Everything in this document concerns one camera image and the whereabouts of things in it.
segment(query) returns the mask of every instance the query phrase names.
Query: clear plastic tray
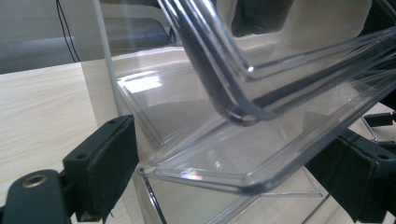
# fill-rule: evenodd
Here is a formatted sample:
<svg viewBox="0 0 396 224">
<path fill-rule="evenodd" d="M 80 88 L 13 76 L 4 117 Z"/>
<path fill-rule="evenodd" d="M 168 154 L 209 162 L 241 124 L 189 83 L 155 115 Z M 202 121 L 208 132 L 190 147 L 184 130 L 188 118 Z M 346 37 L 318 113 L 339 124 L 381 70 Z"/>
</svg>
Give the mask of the clear plastic tray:
<svg viewBox="0 0 396 224">
<path fill-rule="evenodd" d="M 180 54 L 119 80 L 143 124 L 141 175 L 268 191 L 395 88 L 387 1 L 246 1 L 284 14 L 263 33 L 233 24 L 242 2 L 160 1 L 191 63 Z"/>
<path fill-rule="evenodd" d="M 303 223 L 327 194 L 313 185 L 316 180 L 304 169 L 274 192 L 260 196 L 242 196 L 142 176 L 134 181 L 147 223 Z"/>
</svg>

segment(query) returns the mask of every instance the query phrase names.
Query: black cable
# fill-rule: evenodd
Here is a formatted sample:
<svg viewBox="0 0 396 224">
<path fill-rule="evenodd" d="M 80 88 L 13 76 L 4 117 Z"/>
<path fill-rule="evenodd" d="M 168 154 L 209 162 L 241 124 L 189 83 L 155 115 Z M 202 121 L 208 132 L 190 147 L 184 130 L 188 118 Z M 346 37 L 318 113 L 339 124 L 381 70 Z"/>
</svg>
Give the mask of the black cable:
<svg viewBox="0 0 396 224">
<path fill-rule="evenodd" d="M 64 10 L 62 9 L 61 2 L 59 0 L 56 0 L 56 1 L 58 2 L 59 8 L 61 9 L 61 12 L 62 12 L 62 16 L 64 17 L 64 24 L 66 25 L 67 33 L 69 34 L 69 39 L 70 39 L 70 43 L 72 44 L 73 51 L 75 52 L 76 57 L 78 58 L 78 61 L 80 62 L 80 59 L 78 57 L 78 54 L 77 54 L 76 49 L 73 44 L 72 36 L 70 35 L 69 26 L 67 25 L 67 20 L 66 20 L 66 17 L 64 16 Z"/>
<path fill-rule="evenodd" d="M 64 32 L 64 23 L 62 22 L 62 18 L 61 18 L 61 13 L 59 12 L 59 0 L 56 0 L 56 9 L 58 11 L 58 17 L 59 17 L 59 21 L 61 22 L 62 25 L 62 31 Z M 67 38 L 66 38 L 66 33 L 64 32 L 64 40 L 66 41 L 66 45 L 67 48 L 69 49 L 70 55 L 72 56 L 73 62 L 76 62 L 75 58 L 73 57 L 73 53 L 72 50 L 70 49 L 69 43 L 67 42 Z"/>
</svg>

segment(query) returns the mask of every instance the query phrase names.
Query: clear acrylic display rack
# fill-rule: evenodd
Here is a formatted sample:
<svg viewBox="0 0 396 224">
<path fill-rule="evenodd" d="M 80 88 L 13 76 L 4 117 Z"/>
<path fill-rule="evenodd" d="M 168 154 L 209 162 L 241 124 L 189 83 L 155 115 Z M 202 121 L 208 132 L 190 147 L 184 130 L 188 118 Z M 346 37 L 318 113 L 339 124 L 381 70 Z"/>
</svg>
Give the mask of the clear acrylic display rack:
<svg viewBox="0 0 396 224">
<path fill-rule="evenodd" d="M 266 192 L 395 89 L 390 1 L 159 2 L 177 57 L 118 81 L 143 177 Z"/>
</svg>

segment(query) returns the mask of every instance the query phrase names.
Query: black clamp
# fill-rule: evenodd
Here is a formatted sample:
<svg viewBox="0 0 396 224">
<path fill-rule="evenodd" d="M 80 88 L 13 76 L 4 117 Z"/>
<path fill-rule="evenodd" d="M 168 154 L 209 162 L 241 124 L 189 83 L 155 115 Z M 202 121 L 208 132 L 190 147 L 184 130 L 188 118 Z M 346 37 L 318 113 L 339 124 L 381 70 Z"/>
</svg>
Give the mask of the black clamp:
<svg viewBox="0 0 396 224">
<path fill-rule="evenodd" d="M 391 124 L 389 116 L 394 118 L 394 113 L 367 120 L 371 125 Z M 380 223 L 387 211 L 396 216 L 396 154 L 392 150 L 346 130 L 306 168 L 354 221 Z"/>
<path fill-rule="evenodd" d="M 15 181 L 0 208 L 1 224 L 106 222 L 138 164 L 134 117 L 113 119 L 63 160 L 64 170 L 42 170 Z"/>
</svg>

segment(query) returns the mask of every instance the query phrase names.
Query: screw hole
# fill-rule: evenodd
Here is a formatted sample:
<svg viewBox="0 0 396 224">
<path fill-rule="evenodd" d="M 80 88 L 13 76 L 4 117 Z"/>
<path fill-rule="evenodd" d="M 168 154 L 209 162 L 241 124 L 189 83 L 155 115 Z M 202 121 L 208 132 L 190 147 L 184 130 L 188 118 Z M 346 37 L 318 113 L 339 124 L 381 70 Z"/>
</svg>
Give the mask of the screw hole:
<svg viewBox="0 0 396 224">
<path fill-rule="evenodd" d="M 87 154 L 85 154 L 85 153 L 80 153 L 77 155 L 77 159 L 79 159 L 79 160 L 84 159 L 86 157 L 87 157 Z"/>
<path fill-rule="evenodd" d="M 377 155 L 377 156 L 378 156 L 379 159 L 382 159 L 382 160 L 389 160 L 389 156 L 387 156 L 387 155 L 379 154 L 379 155 Z"/>
<path fill-rule="evenodd" d="M 34 175 L 34 176 L 31 176 L 31 177 L 25 179 L 22 182 L 22 186 L 26 189 L 33 188 L 35 186 L 38 186 L 38 185 L 46 182 L 46 180 L 48 178 L 49 177 L 47 175 Z"/>
</svg>

